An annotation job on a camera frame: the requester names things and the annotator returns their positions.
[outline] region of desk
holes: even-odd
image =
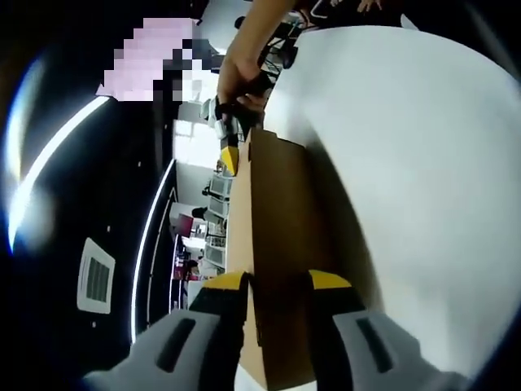
[[[413,30],[323,30],[297,46],[265,128],[305,145],[330,214],[359,221],[340,238],[355,244],[343,254],[353,286],[425,359],[473,376],[521,298],[518,87]]]

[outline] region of wrist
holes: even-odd
[[[256,49],[251,41],[243,40],[238,35],[228,48],[226,57],[232,59],[236,64],[256,64],[261,51],[262,49],[260,51]]]

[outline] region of brown cardboard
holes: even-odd
[[[268,390],[314,379],[296,279],[337,272],[310,173],[302,146],[252,130],[230,195],[227,270],[246,270],[256,284],[240,364]]]

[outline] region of pixelated area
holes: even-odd
[[[114,68],[105,70],[96,95],[119,101],[152,101],[157,98],[154,81],[165,71],[182,71],[182,80],[172,83],[173,100],[192,100],[203,89],[212,68],[219,68],[222,56],[208,40],[199,39],[195,21],[187,18],[144,19],[123,49],[114,50]]]

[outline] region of yellow object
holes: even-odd
[[[239,169],[239,149],[237,147],[224,147],[221,150],[221,160],[232,175],[237,175]]]
[[[204,282],[203,288],[210,289],[233,289],[239,290],[241,285],[241,279],[243,279],[244,272],[236,271],[233,273],[226,273],[218,275],[215,279],[209,279]]]
[[[326,273],[320,270],[310,270],[309,274],[313,280],[313,289],[332,289],[332,288],[349,288],[351,284],[340,277],[339,275],[333,275],[332,273]]]

